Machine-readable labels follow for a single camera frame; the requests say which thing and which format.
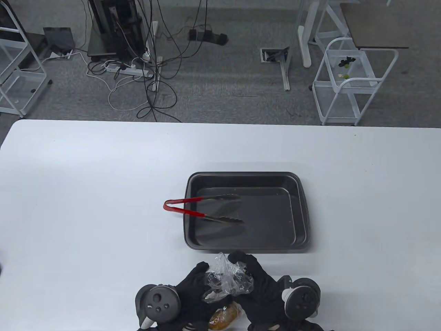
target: red tongs handle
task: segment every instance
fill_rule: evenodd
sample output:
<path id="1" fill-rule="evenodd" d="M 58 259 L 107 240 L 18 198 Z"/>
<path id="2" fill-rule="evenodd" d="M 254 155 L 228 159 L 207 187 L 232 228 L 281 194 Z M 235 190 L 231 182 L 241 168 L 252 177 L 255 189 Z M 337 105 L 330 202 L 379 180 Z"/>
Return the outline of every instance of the red tongs handle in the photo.
<path id="1" fill-rule="evenodd" d="M 164 205 L 162 206 L 167 211 L 173 211 L 175 213 L 195 216 L 195 217 L 205 217 L 206 214 L 199 213 L 197 211 L 190 211 L 188 209 L 178 208 L 178 207 L 171 207 L 169 205 L 174 205 L 178 203 L 189 203 L 189 202 L 199 202 L 202 201 L 204 198 L 188 198 L 188 199 L 178 199 L 178 200 L 167 200 L 164 202 Z"/>

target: black baking tray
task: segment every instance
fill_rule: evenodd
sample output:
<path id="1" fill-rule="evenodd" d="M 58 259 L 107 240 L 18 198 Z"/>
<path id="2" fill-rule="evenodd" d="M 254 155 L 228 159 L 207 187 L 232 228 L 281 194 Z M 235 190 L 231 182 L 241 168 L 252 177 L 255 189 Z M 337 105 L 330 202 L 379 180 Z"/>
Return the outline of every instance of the black baking tray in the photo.
<path id="1" fill-rule="evenodd" d="M 290 172 L 206 172 L 190 176 L 186 198 L 237 194 L 240 201 L 186 203 L 185 209 L 238 218 L 243 225 L 184 215 L 185 242 L 212 252 L 302 252 L 310 224 L 300 179 Z"/>

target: gray carpet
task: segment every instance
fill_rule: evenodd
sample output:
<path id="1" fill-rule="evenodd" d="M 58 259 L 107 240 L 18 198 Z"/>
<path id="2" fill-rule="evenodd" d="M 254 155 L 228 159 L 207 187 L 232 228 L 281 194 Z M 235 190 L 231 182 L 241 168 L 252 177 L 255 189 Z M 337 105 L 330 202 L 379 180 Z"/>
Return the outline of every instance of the gray carpet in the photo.
<path id="1" fill-rule="evenodd" d="M 203 44 L 196 56 L 183 61 L 176 78 L 167 81 L 178 95 L 176 106 L 167 112 L 183 122 L 320 124 L 313 95 L 308 90 L 322 58 L 319 49 L 311 47 L 313 65 L 309 69 L 302 67 L 300 54 L 295 54 L 288 92 L 283 90 L 280 68 L 261 64 L 258 56 L 262 46 L 288 45 L 295 20 L 293 5 L 281 8 L 275 0 L 274 6 L 268 7 L 267 2 L 254 1 L 253 6 L 245 8 L 243 1 L 237 1 L 237 6 L 234 0 L 211 6 L 212 2 L 209 1 L 208 23 L 214 32 L 227 34 L 229 42 L 225 46 Z M 171 32 L 192 23 L 195 7 L 172 6 L 172 0 L 168 3 L 170 6 L 164 4 L 162 10 Z M 14 0 L 11 5 L 27 31 L 42 33 L 44 26 L 69 26 L 77 43 L 83 43 L 85 14 L 80 0 Z M 391 10 L 409 28 L 411 49 L 400 51 L 398 63 L 360 125 L 440 128 L 441 2 L 394 0 Z M 203 15 L 198 22 L 203 23 Z M 176 37 L 181 48 L 187 44 L 186 30 Z M 159 32 L 164 32 L 162 23 Z M 188 54 L 197 46 L 192 44 Z M 165 58 L 177 55 L 174 44 L 164 36 L 157 41 L 157 48 Z M 379 58 L 374 62 L 381 66 L 386 61 Z M 175 61 L 164 67 L 163 75 L 173 74 L 178 64 Z M 27 118 L 154 120 L 151 115 L 138 120 L 136 111 L 112 110 L 107 103 L 107 88 L 104 83 L 86 77 L 86 66 L 79 55 L 70 60 L 47 61 L 45 68 L 53 85 L 42 94 Z M 114 85 L 113 74 L 102 77 Z M 173 93 L 162 85 L 158 100 L 158 106 L 170 105 Z M 142 83 L 128 84 L 112 94 L 115 107 L 131 108 L 144 101 Z M 161 114 L 157 119 L 173 121 Z M 16 120 L 17 116 L 1 114 L 0 142 Z"/>

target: white desk leg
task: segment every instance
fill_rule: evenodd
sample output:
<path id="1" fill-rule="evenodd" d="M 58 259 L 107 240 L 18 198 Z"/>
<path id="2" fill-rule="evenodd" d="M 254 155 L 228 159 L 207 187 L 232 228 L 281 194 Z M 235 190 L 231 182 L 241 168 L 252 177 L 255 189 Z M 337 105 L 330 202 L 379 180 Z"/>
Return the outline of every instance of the white desk leg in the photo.
<path id="1" fill-rule="evenodd" d="M 305 26 L 300 25 L 299 30 L 297 31 L 299 45 L 302 53 L 303 66 L 305 68 L 309 68 L 311 66 L 311 55 L 309 54 L 308 41 L 311 36 L 312 27 L 314 25 L 314 20 L 315 16 L 317 15 L 319 4 L 320 0 L 311 0 Z"/>

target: small toy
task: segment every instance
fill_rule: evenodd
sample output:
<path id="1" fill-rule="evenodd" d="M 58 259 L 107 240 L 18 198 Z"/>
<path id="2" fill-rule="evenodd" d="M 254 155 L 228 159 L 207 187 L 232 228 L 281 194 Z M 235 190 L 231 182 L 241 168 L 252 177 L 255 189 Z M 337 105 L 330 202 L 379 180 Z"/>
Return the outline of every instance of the small toy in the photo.
<path id="1" fill-rule="evenodd" d="M 355 58 L 347 56 L 345 60 L 341 60 L 341 62 L 338 64 L 338 66 L 341 67 L 345 67 L 346 69 L 349 68 L 349 64 L 351 62 L 355 62 Z"/>

